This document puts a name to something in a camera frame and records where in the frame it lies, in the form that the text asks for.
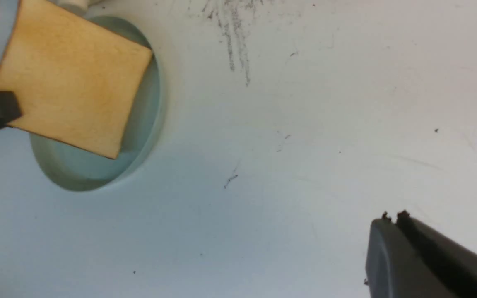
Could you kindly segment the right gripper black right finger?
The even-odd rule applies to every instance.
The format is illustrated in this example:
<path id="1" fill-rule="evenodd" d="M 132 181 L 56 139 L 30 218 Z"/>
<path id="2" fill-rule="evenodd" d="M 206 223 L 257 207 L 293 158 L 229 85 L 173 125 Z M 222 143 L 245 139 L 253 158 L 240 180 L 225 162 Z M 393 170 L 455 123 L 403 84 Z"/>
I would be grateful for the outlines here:
<path id="1" fill-rule="evenodd" d="M 371 222 L 365 272 L 371 298 L 477 298 L 477 254 L 407 211 Z"/>

